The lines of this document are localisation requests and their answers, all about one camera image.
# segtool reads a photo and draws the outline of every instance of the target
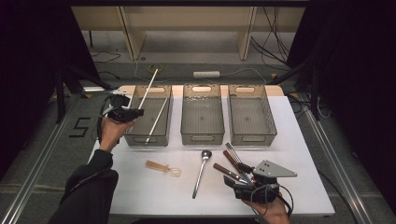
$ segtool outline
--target white tabletop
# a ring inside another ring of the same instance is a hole
[[[224,126],[221,146],[184,146],[180,124],[182,98],[174,97],[168,147],[128,146],[124,138],[113,150],[113,169],[120,174],[114,192],[111,214],[137,217],[250,217],[253,212],[235,199],[233,189],[223,182],[223,174],[213,168],[218,163],[235,171],[222,151],[231,142],[226,96],[222,97]],[[298,174],[297,177],[278,178],[294,200],[294,215],[328,216],[334,214],[332,204],[318,176],[301,130],[287,97],[270,96],[277,136],[270,147],[233,147],[243,163],[257,166],[269,160]],[[99,148],[96,142],[94,149]],[[201,151],[213,153],[206,163],[195,199],[192,193],[202,164]],[[168,164],[182,170],[181,177],[173,177],[146,168],[146,160]],[[289,194],[281,189],[290,203]]]

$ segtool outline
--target gray floor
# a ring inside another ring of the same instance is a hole
[[[83,34],[86,37],[87,44],[89,44],[88,32],[83,32]],[[266,35],[263,33],[254,34],[255,38],[261,42]],[[261,76],[267,80],[271,79],[271,74],[281,75],[284,73],[284,71],[265,66],[262,56],[252,47],[249,49],[247,60],[240,61],[235,34],[233,33],[150,32],[137,61],[132,61],[129,58],[122,33],[92,32],[92,37],[92,55],[104,51],[97,56],[92,56],[93,60],[97,62],[98,71],[103,72],[100,76],[103,81],[115,86],[142,82],[141,79],[136,77],[148,78],[147,67],[152,63],[163,63],[164,70],[159,79],[162,78],[164,81],[171,79],[168,80],[170,83],[185,82],[186,79],[192,77],[193,71],[216,70],[220,71],[221,74],[230,74],[241,69],[247,69],[227,78],[215,80],[220,83],[241,81],[242,79],[244,82],[262,81],[252,69],[259,71]],[[293,34],[282,34],[282,40],[286,46],[290,46],[292,39]],[[270,40],[268,49],[277,52],[274,39]],[[118,57],[118,55],[106,52],[117,53],[120,57],[111,62],[102,63]],[[266,59],[265,62],[275,66],[279,65],[275,60]],[[106,71],[120,76],[121,79],[114,78]],[[282,83],[281,87],[284,92],[293,91],[292,84],[293,79]],[[78,165],[85,163],[90,156],[95,138],[96,116],[103,99],[104,95],[93,95],[90,98],[77,101],[70,113],[69,120],[64,126],[58,144],[49,155],[49,160],[40,174],[37,185],[24,206],[17,223],[46,223],[55,211],[62,197],[66,178]],[[297,104],[291,105],[295,111],[300,109]],[[323,147],[309,121],[308,113],[309,111],[305,112],[304,108],[301,112],[296,113],[305,142],[317,168],[340,189],[342,186],[337,176],[334,175]],[[82,120],[79,125],[88,127],[88,131],[84,137],[71,138],[70,135],[82,134],[82,130],[74,129],[78,118],[87,118]],[[42,149],[46,147],[51,132],[55,128],[55,120],[56,99],[52,98],[49,100],[47,112],[41,118],[40,124],[34,127],[34,134],[30,137],[26,149],[21,151],[7,175],[1,181],[0,217],[5,215],[17,195],[20,185],[23,184],[34,167]],[[362,167],[359,158],[352,155],[352,149],[333,116],[327,119],[322,117],[320,124],[346,169],[355,190],[361,197],[372,223],[396,223],[395,216]],[[352,215],[341,197],[327,180],[322,179],[322,181],[334,205],[335,215],[331,217],[292,216],[291,223],[353,223]],[[309,183],[307,183],[307,190],[313,190],[309,188]],[[110,216],[109,223],[131,223],[134,220],[136,219],[133,217]]]

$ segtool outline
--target sleeve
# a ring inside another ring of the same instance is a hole
[[[77,168],[67,179],[65,194],[59,208],[49,223],[107,223],[118,173],[108,170],[113,164],[112,154],[95,150],[90,162]],[[82,180],[108,170],[103,175],[90,179],[71,194],[68,192]]]

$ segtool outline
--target power strip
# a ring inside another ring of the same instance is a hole
[[[208,71],[208,72],[194,72],[193,73],[195,78],[200,77],[220,77],[219,71]]]

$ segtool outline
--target floor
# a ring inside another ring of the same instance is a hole
[[[83,31],[82,33],[87,45],[90,45],[88,32]],[[253,36],[258,42],[263,43],[268,34],[255,33]],[[293,37],[294,34],[281,34],[281,39],[286,48],[290,48]],[[146,66],[151,63],[175,63],[180,64],[181,68],[183,68],[183,64],[188,64],[190,67],[194,67],[194,64],[199,64],[196,71],[199,71],[198,69],[200,67],[210,69],[221,67],[228,68],[226,73],[231,73],[238,72],[238,69],[235,68],[238,66],[254,66],[255,68],[258,66],[259,68],[266,67],[266,69],[269,69],[266,71],[271,75],[279,75],[285,72],[276,68],[268,68],[265,63],[271,66],[281,65],[281,63],[268,58],[265,58],[263,61],[262,55],[252,45],[250,45],[248,50],[247,60],[241,61],[237,53],[238,48],[235,38],[236,34],[219,32],[149,32],[138,60],[132,61],[122,32],[92,32],[93,48],[90,48],[90,51],[98,70],[100,70],[99,68],[107,68],[108,66],[106,65],[110,63],[136,65],[134,71],[128,71],[128,74],[124,74],[130,77],[136,76],[136,71],[139,73],[141,70],[146,70],[143,64]],[[282,57],[274,38],[268,40],[266,47],[279,58]],[[101,71],[103,72],[101,73],[101,78],[114,79],[114,74],[112,75],[104,70]],[[294,91],[293,83],[293,78],[282,83],[281,87],[283,91]],[[308,97],[306,94],[300,94],[299,96],[301,100],[306,100],[306,97]],[[71,97],[67,101],[73,102],[73,100],[73,97]],[[97,101],[78,101],[76,106],[84,109],[85,107],[89,107],[89,104],[97,105],[99,103],[100,99]],[[361,166],[359,158],[353,155],[353,150],[349,147],[336,120],[331,116],[331,112],[324,108],[321,110],[320,122],[315,122],[312,120],[307,107],[294,103],[291,103],[291,105],[296,112],[296,118],[300,124],[314,163],[317,167],[325,169],[321,170],[321,172],[326,174],[330,178],[330,181],[344,192],[349,203],[359,203],[358,208],[352,207],[352,211],[358,217],[360,223],[396,223],[395,216],[388,208],[388,205],[376,189],[371,178]],[[48,111],[56,110],[56,104],[53,99],[49,101],[48,107]],[[92,114],[88,109],[83,112]],[[1,181],[0,217],[6,215],[7,209],[18,196],[21,185],[29,177],[32,167],[35,167],[36,159],[41,156],[40,149],[48,147],[47,141],[49,138],[58,140],[61,147],[48,155],[47,163],[43,165],[45,169],[38,174],[37,185],[32,189],[31,196],[27,196],[28,200],[21,207],[22,210],[21,214],[19,214],[18,223],[45,223],[53,208],[57,206],[59,195],[62,195],[63,192],[64,182],[60,180],[59,176],[68,176],[76,168],[76,164],[86,162],[85,158],[91,153],[91,148],[70,149],[67,147],[70,144],[70,139],[63,140],[61,136],[52,135],[51,130],[56,129],[52,122],[52,120],[55,120],[55,116],[56,114],[49,113],[42,118],[39,127],[36,127],[36,134],[31,137],[27,148],[14,161],[6,177]],[[94,121],[87,119],[82,122],[86,122],[86,125],[89,126],[93,125],[92,123]],[[73,130],[72,125],[74,123],[66,124],[64,128],[66,130]],[[93,133],[87,134],[90,137],[84,140],[76,139],[73,143],[76,146],[75,148],[94,142]],[[321,136],[328,137],[329,142],[320,141],[319,138]],[[81,153],[85,157],[77,156],[77,154]],[[345,177],[351,180],[350,184],[343,182]],[[352,213],[344,205],[342,198],[334,190],[330,182],[325,178],[322,181],[334,205],[336,214],[332,217],[292,217],[291,223],[354,223]],[[134,220],[133,218],[113,216],[110,217],[109,222],[130,223]]]

